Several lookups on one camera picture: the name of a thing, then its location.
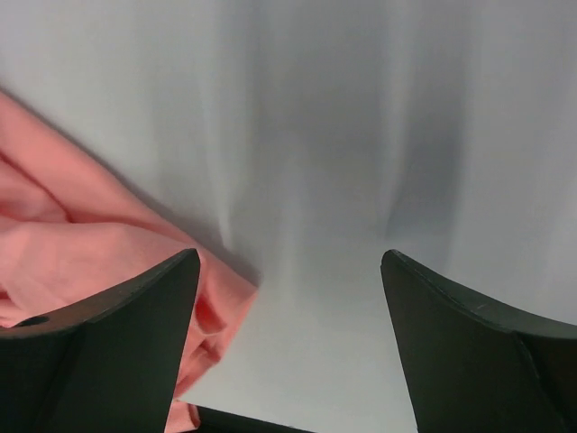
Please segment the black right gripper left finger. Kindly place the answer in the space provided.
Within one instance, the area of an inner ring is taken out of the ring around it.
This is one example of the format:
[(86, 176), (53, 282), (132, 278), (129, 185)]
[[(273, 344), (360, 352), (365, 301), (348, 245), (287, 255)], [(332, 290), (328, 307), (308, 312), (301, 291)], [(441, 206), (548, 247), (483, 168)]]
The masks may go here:
[(4, 432), (162, 432), (197, 293), (188, 249), (1, 332)]

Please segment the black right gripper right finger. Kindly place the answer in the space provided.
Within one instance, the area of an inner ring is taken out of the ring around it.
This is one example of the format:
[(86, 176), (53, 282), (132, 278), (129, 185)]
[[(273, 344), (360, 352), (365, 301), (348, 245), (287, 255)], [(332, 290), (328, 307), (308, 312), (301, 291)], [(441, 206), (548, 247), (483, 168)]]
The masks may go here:
[(576, 327), (396, 250), (381, 277), (420, 432), (574, 432)]

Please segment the salmon pink polo shirt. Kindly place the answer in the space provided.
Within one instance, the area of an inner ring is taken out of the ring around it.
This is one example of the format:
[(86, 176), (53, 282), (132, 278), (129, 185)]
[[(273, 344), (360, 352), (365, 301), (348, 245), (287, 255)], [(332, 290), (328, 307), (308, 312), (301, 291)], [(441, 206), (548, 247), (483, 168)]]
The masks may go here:
[(104, 167), (1, 97), (1, 324), (64, 308), (197, 248), (200, 275), (166, 429), (197, 429), (182, 395), (224, 356), (255, 287)]

